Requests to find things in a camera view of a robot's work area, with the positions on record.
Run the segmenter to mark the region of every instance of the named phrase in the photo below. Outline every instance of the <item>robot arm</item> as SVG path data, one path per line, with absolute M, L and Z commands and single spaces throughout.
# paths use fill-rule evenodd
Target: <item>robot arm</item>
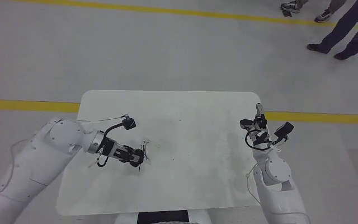
M 0 180 L 0 223 L 14 223 L 31 200 L 56 179 L 81 148 L 91 154 L 107 156 L 106 161 L 112 157 L 139 166 L 144 159 L 142 150 L 107 138 L 114 128 L 136 127 L 134 119 L 127 115 L 123 117 L 122 123 L 106 132 L 87 131 L 76 121 L 57 118 L 45 124 L 16 156 L 14 168 L 10 167 L 5 178 Z
M 281 152 L 275 145 L 288 140 L 287 135 L 293 130 L 293 125 L 286 122 L 275 135 L 276 141 L 270 140 L 267 130 L 267 120 L 261 104 L 256 105 L 257 114 L 254 120 L 241 120 L 241 128 L 247 130 L 247 137 L 253 142 L 253 156 L 257 165 L 253 168 L 258 196 L 263 213 L 270 224 L 310 223 L 309 217 L 295 185 L 291 168 L 279 157 Z M 270 186 L 281 185 L 281 190 L 273 190 Z

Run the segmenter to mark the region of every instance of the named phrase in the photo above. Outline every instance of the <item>yellow floor line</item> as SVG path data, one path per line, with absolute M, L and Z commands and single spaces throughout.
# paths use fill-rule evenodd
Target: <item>yellow floor line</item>
M 0 100 L 0 110 L 27 110 L 77 113 L 79 110 L 79 103 Z
M 79 103 L 0 100 L 0 110 L 77 113 Z M 358 124 L 358 114 L 318 114 L 267 111 L 267 120 Z
M 146 7 L 146 6 L 127 6 L 122 4 L 108 4 L 108 3 L 97 3 L 97 2 L 79 2 L 70 0 L 11 0 L 16 2 L 27 2 L 27 3 L 41 3 L 41 4 L 55 4 L 60 6 L 76 6 L 76 7 L 87 7 L 87 8 L 101 8 L 107 10 L 122 10 L 122 11 L 134 11 L 134 12 L 147 12 L 147 13 L 164 13 L 164 14 L 175 14 L 185 16 L 200 16 L 200 17 L 212 17 L 212 18 L 226 18 L 232 20 L 249 20 L 256 22 L 271 22 L 279 24 L 293 24 L 293 25 L 309 25 L 309 26 L 335 26 L 334 22 L 325 22 L 322 24 L 314 21 L 307 20 L 295 20 L 289 18 L 270 18 L 264 16 L 250 16 L 250 15 L 236 15 L 228 13 L 217 13 L 217 12 L 204 12 L 194 10 L 178 10 L 173 8 L 158 8 L 158 7 Z

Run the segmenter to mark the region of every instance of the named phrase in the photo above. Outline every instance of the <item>white tabletop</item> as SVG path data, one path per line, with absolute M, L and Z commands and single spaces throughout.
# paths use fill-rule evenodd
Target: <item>white tabletop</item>
M 241 119 L 253 119 L 260 98 L 251 92 L 89 91 L 78 120 L 129 114 L 137 127 L 110 132 L 150 159 L 138 168 L 80 151 L 64 170 L 57 210 L 65 216 L 252 206 L 245 174 L 255 164 Z M 105 130 L 121 120 L 83 123 Z M 256 192 L 255 182 L 249 181 Z

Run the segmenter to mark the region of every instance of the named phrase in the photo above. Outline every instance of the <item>black wire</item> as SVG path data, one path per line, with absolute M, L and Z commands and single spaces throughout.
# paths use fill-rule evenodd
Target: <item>black wire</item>
M 270 146 L 268 146 L 267 148 L 257 148 L 255 146 L 250 146 L 249 143 L 247 142 L 247 137 L 250 133 L 252 132 L 260 132 L 260 130 L 258 129 L 254 129 L 254 130 L 249 130 L 247 133 L 246 133 L 246 136 L 245 136 L 245 143 L 248 147 L 254 149 L 254 150 L 259 150 L 259 151 L 265 151 L 265 150 L 268 150 L 270 148 Z
M 105 139 L 106 139 L 106 137 L 107 137 L 107 134 L 108 134 L 111 130 L 116 129 L 116 128 L 119 128 L 119 127 L 121 127 L 121 126 L 123 126 L 123 123 L 116 124 L 116 125 L 113 125 L 113 126 L 107 128 L 107 130 L 106 130 L 105 133 L 103 134 L 103 139 L 102 139 L 101 144 L 100 144 L 100 146 L 98 147 L 96 153 L 98 153 L 98 152 L 100 151 L 100 149 L 105 145 Z M 97 163 L 97 166 L 99 166 L 99 167 L 104 167 L 104 166 L 107 164 L 108 158 L 109 158 L 109 157 L 107 156 L 107 158 L 106 158 L 106 160 L 105 160 L 105 162 L 104 162 L 103 164 L 100 164 L 100 163 L 98 162 L 98 163 Z
M 104 167 L 104 166 L 107 164 L 108 158 L 109 158 L 109 157 L 107 156 L 107 158 L 106 158 L 104 164 L 100 164 L 100 162 L 97 162 L 97 166 L 99 166 L 99 167 Z
M 111 130 L 116 129 L 116 128 L 119 128 L 119 127 L 121 127 L 121 126 L 123 126 L 123 123 L 113 125 L 113 126 L 109 127 L 109 128 L 105 131 L 105 133 L 103 134 L 103 139 L 102 139 L 102 141 L 101 141 L 101 144 L 100 144 L 100 146 L 97 148 L 96 153 L 98 153 L 98 152 L 100 151 L 100 149 L 105 145 L 105 139 L 106 139 L 108 133 L 109 133 Z

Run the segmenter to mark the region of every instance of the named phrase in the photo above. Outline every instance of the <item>cable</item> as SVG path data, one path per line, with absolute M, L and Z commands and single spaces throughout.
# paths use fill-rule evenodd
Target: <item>cable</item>
M 259 150 L 259 151 L 265 151 L 265 150 L 268 150 L 270 148 L 270 146 L 266 147 L 266 148 L 257 148 L 255 146 L 250 146 L 250 144 L 247 142 L 247 137 L 250 133 L 252 132 L 260 132 L 260 130 L 258 129 L 254 129 L 254 130 L 249 130 L 247 133 L 246 133 L 246 136 L 245 136 L 245 143 L 248 147 L 254 149 L 254 150 Z
M 105 133 L 103 134 L 103 139 L 102 139 L 102 141 L 101 141 L 101 143 L 100 143 L 100 146 L 98 147 L 98 150 L 96 151 L 96 153 L 98 153 L 98 152 L 100 151 L 100 149 L 105 145 L 105 139 L 107 138 L 107 134 L 108 134 L 111 130 L 116 129 L 116 128 L 119 128 L 119 127 L 121 127 L 121 126 L 123 126 L 123 123 L 116 124 L 116 125 L 113 125 L 113 126 L 107 128 L 107 130 L 106 130 Z M 104 167 L 104 166 L 107 164 L 108 158 L 109 158 L 109 157 L 107 156 L 107 158 L 106 158 L 106 160 L 105 160 L 105 162 L 104 162 L 103 164 L 100 164 L 99 161 L 98 161 L 97 166 L 99 166 L 99 167 Z
M 106 164 L 107 164 L 107 161 L 108 161 L 108 156 L 107 156 L 107 158 L 106 158 L 106 160 L 105 160 L 105 162 L 103 163 L 103 164 L 100 164 L 100 161 L 98 161 L 97 162 L 97 166 L 99 166 L 99 167 L 104 167 Z
M 12 166 L 11 166 L 11 172 L 10 172 L 10 176 L 8 178 L 8 180 L 6 181 L 6 184 L 3 186 L 3 189 L 0 190 L 0 193 L 2 193 L 10 184 L 10 181 L 12 179 L 12 175 L 13 175 L 13 170 L 15 169 L 15 153 L 13 151 L 13 148 L 17 145 L 20 144 L 21 142 L 24 142 L 26 140 L 28 140 L 29 138 L 25 138 L 23 140 L 20 140 L 18 142 L 15 142 L 14 144 L 12 144 L 12 146 L 10 147 L 10 153 L 11 153 L 11 159 L 12 159 Z
M 255 168 L 255 166 L 257 166 L 257 164 L 255 164 L 255 165 L 251 168 L 250 172 L 249 172 L 248 174 L 246 174 L 246 186 L 247 186 L 247 190 L 248 190 L 248 192 L 250 193 L 250 195 L 260 204 L 260 206 L 262 207 L 262 209 L 264 209 L 264 210 L 270 212 L 271 214 L 303 214 L 303 215 L 305 215 L 305 216 L 307 217 L 308 223 L 311 224 L 311 219 L 310 219 L 309 216 L 308 216 L 306 213 L 304 213 L 304 212 L 276 213 L 276 212 L 272 212 L 272 211 L 270 211 L 269 209 L 267 209 L 267 208 L 265 208 L 264 206 L 262 206 L 261 202 L 251 193 L 250 188 L 248 187 L 248 178 L 250 177 L 250 173 L 251 173 L 252 170 Z
M 116 118 L 108 118 L 108 119 L 103 119 L 103 120 L 77 120 L 78 122 L 105 122 L 107 120 L 115 120 L 115 119 L 120 119 L 123 118 L 123 116 L 118 116 Z

